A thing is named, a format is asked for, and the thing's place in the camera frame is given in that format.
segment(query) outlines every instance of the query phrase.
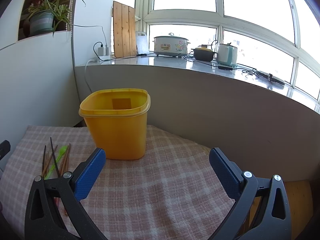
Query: window frame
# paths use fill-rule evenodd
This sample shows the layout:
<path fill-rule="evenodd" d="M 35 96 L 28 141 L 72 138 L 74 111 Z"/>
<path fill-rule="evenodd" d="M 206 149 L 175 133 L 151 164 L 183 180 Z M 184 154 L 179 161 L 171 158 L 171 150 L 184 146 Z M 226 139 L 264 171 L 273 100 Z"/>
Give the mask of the window frame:
<path fill-rule="evenodd" d="M 297 86 L 294 86 L 294 88 L 295 89 L 297 89 L 297 90 L 299 90 L 299 91 L 302 91 L 304 94 L 307 94 L 307 95 L 309 95 L 309 96 L 311 96 L 313 99 L 315 99 L 315 97 L 314 96 L 312 96 L 311 94 L 309 94 L 308 92 L 305 92 L 305 90 L 303 90 L 303 89 L 301 89 L 301 88 L 299 88 L 299 87 L 297 87 Z M 319 100 L 319 98 L 320 98 L 320 91 L 319 91 L 319 94 L 318 94 L 318 98 L 316 98 L 316 100 L 318 101 Z"/>
<path fill-rule="evenodd" d="M 216 12 L 191 9 L 153 10 L 153 4 L 154 0 L 136 0 L 135 2 L 136 19 L 138 20 L 137 30 L 146 32 L 148 39 L 149 26 L 159 24 L 196 25 L 216 28 L 216 37 L 219 43 L 223 42 L 223 31 L 231 31 L 262 41 L 292 56 L 294 58 L 293 70 L 291 81 L 287 85 L 300 90 L 295 87 L 299 61 L 320 77 L 320 63 L 300 47 L 300 25 L 294 0 L 289 0 L 294 28 L 294 43 L 262 26 L 225 16 L 223 0 L 216 0 Z"/>
<path fill-rule="evenodd" d="M 226 30 L 226 29 L 224 29 L 225 31 L 227 31 L 227 32 L 232 32 L 232 33 L 236 33 L 236 32 L 234 32 L 234 31 L 229 31 L 229 30 Z M 293 63 L 292 63 L 292 72 L 291 72 L 291 78 L 290 78 L 290 80 L 292 80 L 292 76 L 293 76 L 293 68 L 294 68 L 294 64 L 295 64 L 295 62 L 294 62 L 294 57 L 293 57 Z M 248 68 L 251 68 L 251 67 L 249 67 L 249 66 L 247 66 L 247 65 L 244 65 L 244 64 L 241 64 L 241 63 L 238 63 L 239 65 L 242 65 L 242 66 L 246 66 L 246 67 L 248 67 Z"/>

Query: yellow plastic bucket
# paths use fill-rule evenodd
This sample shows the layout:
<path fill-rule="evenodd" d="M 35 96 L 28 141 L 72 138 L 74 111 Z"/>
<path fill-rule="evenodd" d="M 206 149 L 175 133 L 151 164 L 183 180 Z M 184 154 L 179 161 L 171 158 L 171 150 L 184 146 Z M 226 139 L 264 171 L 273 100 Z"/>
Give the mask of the yellow plastic bucket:
<path fill-rule="evenodd" d="M 108 89 L 89 95 L 79 115 L 108 159 L 136 160 L 146 151 L 150 95 L 143 89 Z"/>

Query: wooden cutting board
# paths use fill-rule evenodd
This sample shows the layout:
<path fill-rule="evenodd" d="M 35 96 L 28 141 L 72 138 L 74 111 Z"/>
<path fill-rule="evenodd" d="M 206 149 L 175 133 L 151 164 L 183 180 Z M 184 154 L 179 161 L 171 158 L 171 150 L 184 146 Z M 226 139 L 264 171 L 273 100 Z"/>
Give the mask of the wooden cutting board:
<path fill-rule="evenodd" d="M 113 1 L 113 39 L 115 57 L 137 54 L 135 9 Z"/>

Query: electric kettle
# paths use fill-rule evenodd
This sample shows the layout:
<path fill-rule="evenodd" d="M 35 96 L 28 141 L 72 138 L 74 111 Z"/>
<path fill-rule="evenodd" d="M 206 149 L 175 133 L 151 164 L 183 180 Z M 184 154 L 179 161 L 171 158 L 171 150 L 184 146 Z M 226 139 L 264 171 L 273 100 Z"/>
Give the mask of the electric kettle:
<path fill-rule="evenodd" d="M 218 44 L 218 53 L 216 61 L 222 65 L 230 67 L 237 66 L 237 52 L 238 48 L 228 44 Z"/>

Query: blue gripper pad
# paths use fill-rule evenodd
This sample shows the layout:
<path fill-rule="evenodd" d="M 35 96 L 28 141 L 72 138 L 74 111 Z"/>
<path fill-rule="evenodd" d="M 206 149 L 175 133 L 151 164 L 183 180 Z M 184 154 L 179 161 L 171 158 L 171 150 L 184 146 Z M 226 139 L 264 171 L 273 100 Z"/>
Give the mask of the blue gripper pad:
<path fill-rule="evenodd" d="M 88 196 L 105 163 L 106 153 L 100 149 L 75 183 L 75 197 L 78 201 Z"/>
<path fill-rule="evenodd" d="M 238 201 L 243 183 L 240 169 L 236 168 L 219 148 L 211 149 L 209 162 L 228 197 Z"/>

